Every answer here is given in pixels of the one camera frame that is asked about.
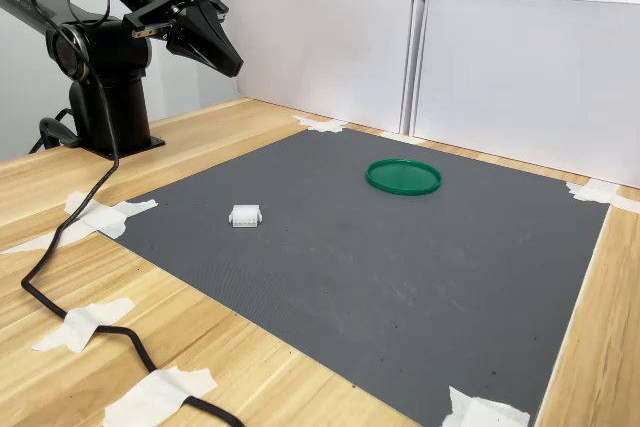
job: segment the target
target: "wooden table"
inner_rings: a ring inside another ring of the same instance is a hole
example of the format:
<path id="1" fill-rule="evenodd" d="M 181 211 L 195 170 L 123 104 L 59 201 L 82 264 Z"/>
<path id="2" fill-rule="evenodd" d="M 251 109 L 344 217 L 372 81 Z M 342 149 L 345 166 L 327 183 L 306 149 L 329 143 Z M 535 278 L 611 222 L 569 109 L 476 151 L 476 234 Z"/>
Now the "wooden table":
<path id="1" fill-rule="evenodd" d="M 167 145 L 123 159 L 96 200 L 113 205 L 295 134 L 306 128 L 292 118 L 295 113 L 243 99 L 155 122 L 153 135 Z M 580 184 L 587 181 L 434 142 L 421 145 Z M 69 193 L 87 192 L 109 165 L 84 150 L 66 148 L 0 163 L 0 251 L 53 230 L 65 218 Z M 619 194 L 640 200 L 636 189 L 621 188 Z M 609 209 L 545 398 L 541 426 L 640 425 L 638 218 Z M 60 323 L 20 288 L 21 278 L 41 255 L 42 251 L 0 255 L 0 423 L 99 425 L 105 406 L 146 371 L 126 338 L 95 336 L 81 354 L 65 348 L 31 350 Z M 219 386 L 205 399 L 248 426 L 413 424 L 100 234 L 60 248 L 35 285 L 67 310 L 129 297 L 136 307 L 118 324 L 140 335 L 160 368 L 209 368 Z M 217 423 L 189 406 L 167 421 Z"/>

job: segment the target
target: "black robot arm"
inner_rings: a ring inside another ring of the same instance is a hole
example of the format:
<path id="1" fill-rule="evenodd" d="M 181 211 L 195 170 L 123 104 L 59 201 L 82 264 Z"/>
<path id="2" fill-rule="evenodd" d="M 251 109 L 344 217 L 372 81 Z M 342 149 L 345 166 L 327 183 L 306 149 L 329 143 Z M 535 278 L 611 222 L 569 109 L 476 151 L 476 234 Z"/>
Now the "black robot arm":
<path id="1" fill-rule="evenodd" d="M 45 34 L 49 56 L 74 81 L 69 100 L 77 138 L 70 136 L 58 120 L 45 119 L 40 123 L 45 147 L 62 143 L 111 157 L 105 109 L 123 156 L 164 144 L 149 132 L 142 90 L 141 79 L 151 61 L 149 38 L 165 41 L 171 53 L 201 62 L 227 77 L 238 75 L 242 59 L 222 29 L 228 9 L 221 1 L 121 1 L 132 11 L 123 20 L 84 12 L 73 7 L 70 0 L 37 0 L 40 9 L 59 27 L 53 29 L 31 0 L 0 0 L 0 7 Z M 104 86 L 102 91 L 68 39 L 90 61 Z"/>
<path id="2" fill-rule="evenodd" d="M 227 77 L 238 75 L 242 59 L 221 27 L 228 8 L 219 0 L 121 0 L 131 13 L 122 27 L 137 38 L 167 41 L 175 54 L 201 62 Z"/>

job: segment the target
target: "green lid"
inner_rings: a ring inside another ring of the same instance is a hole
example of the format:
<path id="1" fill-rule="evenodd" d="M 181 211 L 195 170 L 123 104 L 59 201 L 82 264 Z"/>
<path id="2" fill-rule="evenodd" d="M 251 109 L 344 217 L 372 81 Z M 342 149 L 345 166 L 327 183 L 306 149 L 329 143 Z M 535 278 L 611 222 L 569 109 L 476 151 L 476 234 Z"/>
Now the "green lid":
<path id="1" fill-rule="evenodd" d="M 367 180 L 385 192 L 398 195 L 424 195 L 440 188 L 442 175 L 417 160 L 385 159 L 367 168 Z"/>

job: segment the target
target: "white wall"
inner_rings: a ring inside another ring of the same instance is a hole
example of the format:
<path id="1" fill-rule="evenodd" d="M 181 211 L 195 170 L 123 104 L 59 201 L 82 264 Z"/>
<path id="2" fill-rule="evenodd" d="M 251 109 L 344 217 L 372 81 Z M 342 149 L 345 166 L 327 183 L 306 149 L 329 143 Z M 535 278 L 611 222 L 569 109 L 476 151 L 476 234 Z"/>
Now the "white wall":
<path id="1" fill-rule="evenodd" d="M 102 13 L 106 0 L 73 0 Z M 112 0 L 111 13 L 129 10 Z M 149 120 L 225 102 L 237 97 L 235 79 L 198 62 L 171 55 L 152 41 L 153 61 L 143 80 Z M 71 81 L 47 55 L 44 37 L 0 9 L 0 160 L 26 154 L 38 139 L 38 122 L 69 106 Z"/>

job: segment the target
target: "masking tape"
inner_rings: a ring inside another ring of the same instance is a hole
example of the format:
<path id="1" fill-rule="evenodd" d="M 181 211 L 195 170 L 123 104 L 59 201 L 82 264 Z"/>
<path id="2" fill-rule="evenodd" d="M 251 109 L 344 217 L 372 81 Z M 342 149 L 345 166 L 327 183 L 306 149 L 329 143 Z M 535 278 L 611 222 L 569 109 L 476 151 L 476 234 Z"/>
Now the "masking tape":
<path id="1" fill-rule="evenodd" d="M 574 199 L 611 204 L 619 209 L 640 214 L 640 202 L 618 195 L 616 193 L 618 187 L 620 187 L 618 184 L 590 179 L 585 185 L 567 182 L 567 187 L 569 188 L 569 193 L 573 194 Z"/>
<path id="2" fill-rule="evenodd" d="M 216 388 L 209 369 L 183 372 L 177 367 L 154 370 L 124 397 L 105 409 L 105 427 L 152 427 L 178 411 L 187 397 L 202 397 Z"/>
<path id="3" fill-rule="evenodd" d="M 311 120 L 299 115 L 292 116 L 297 119 L 300 125 L 306 125 L 309 128 L 307 130 L 317 130 L 318 132 L 342 132 L 345 125 L 348 124 L 345 120 L 331 119 L 327 121 Z"/>
<path id="4" fill-rule="evenodd" d="M 393 132 L 382 132 L 380 137 L 385 139 L 397 140 L 398 142 L 404 142 L 405 144 L 418 145 L 424 142 L 424 139 L 418 139 L 417 137 L 409 137 L 408 135 L 394 134 Z"/>
<path id="5" fill-rule="evenodd" d="M 64 208 L 65 212 L 68 214 L 73 213 L 85 197 L 86 195 L 81 192 L 73 192 L 67 198 L 67 203 Z M 62 232 L 60 241 L 58 242 L 58 247 L 64 247 L 65 245 L 72 244 L 96 230 L 99 230 L 112 239 L 117 239 L 125 231 L 124 221 L 127 217 L 139 214 L 140 212 L 149 210 L 157 205 L 158 203 L 155 200 L 148 200 L 146 202 L 139 202 L 135 204 L 131 202 L 120 202 L 113 207 L 108 207 L 100 202 L 91 200 L 78 216 L 78 220 Z M 53 232 L 49 232 L 0 252 L 0 254 L 12 254 L 15 252 L 26 252 L 37 249 L 44 250 L 49 247 L 52 239 Z"/>
<path id="6" fill-rule="evenodd" d="M 31 348 L 43 352 L 66 345 L 69 350 L 79 354 L 99 325 L 116 323 L 134 307 L 131 299 L 122 298 L 108 304 L 90 304 L 71 309 L 57 330 L 45 335 Z"/>
<path id="7" fill-rule="evenodd" d="M 510 405 L 468 397 L 449 387 L 451 413 L 441 427 L 527 427 L 529 414 Z"/>

